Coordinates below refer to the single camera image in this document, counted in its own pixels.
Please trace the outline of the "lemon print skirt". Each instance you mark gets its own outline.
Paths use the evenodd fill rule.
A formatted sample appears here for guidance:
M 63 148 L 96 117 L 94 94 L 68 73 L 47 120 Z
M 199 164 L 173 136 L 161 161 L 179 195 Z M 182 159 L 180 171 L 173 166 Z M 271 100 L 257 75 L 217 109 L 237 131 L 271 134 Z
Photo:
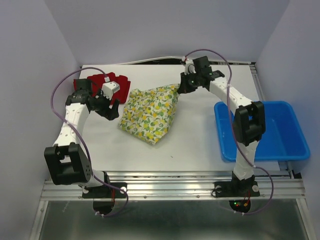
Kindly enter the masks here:
M 179 87 L 179 84 L 169 84 L 130 91 L 119 129 L 150 145 L 157 144 L 173 125 Z

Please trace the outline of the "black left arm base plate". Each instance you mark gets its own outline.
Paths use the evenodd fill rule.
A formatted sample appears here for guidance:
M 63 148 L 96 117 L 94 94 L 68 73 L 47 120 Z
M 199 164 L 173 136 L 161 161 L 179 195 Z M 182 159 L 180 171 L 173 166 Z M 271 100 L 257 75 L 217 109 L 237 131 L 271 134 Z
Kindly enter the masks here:
M 126 196 L 123 192 L 119 190 L 114 190 L 113 188 L 109 188 L 105 185 L 97 186 L 97 187 L 89 187 L 85 188 L 87 192 L 82 192 L 83 199 L 111 199 L 112 195 L 115 199 L 125 199 Z

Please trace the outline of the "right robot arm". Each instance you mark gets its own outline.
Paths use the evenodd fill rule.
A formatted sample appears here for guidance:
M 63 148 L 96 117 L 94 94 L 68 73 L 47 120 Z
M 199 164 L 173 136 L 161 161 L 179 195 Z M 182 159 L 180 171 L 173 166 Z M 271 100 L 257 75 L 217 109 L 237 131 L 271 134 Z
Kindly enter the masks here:
M 182 58 L 184 71 L 180 75 L 179 94 L 188 94 L 202 87 L 227 105 L 231 132 L 236 144 L 236 162 L 232 179 L 219 184 L 222 192 L 242 195 L 246 191 L 258 193 L 254 164 L 256 149 L 266 131 L 265 107 L 261 101 L 252 101 L 235 89 L 230 80 L 219 71 L 213 71 L 207 56 L 194 60 Z

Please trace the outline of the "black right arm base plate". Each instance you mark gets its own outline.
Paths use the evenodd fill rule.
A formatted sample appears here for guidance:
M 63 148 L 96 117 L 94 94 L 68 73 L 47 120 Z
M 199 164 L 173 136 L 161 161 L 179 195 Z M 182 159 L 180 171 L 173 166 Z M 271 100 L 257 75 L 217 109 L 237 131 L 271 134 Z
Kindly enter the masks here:
M 256 181 L 253 183 L 238 183 L 235 181 L 216 181 L 211 190 L 211 195 L 215 198 L 244 198 L 259 197 L 260 191 Z

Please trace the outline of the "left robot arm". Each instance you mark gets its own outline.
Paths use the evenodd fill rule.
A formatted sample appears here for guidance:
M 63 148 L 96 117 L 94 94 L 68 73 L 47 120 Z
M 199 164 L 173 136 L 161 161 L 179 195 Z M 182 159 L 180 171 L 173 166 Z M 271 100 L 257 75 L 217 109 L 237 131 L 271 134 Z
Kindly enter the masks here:
M 60 133 L 52 146 L 44 150 L 44 158 L 55 185 L 79 185 L 94 188 L 100 197 L 111 193 L 111 183 L 105 171 L 94 170 L 82 133 L 91 112 L 112 121 L 119 117 L 119 100 L 112 100 L 120 85 L 114 81 L 102 84 L 93 92 L 93 82 L 75 80 L 75 90 L 65 102 Z

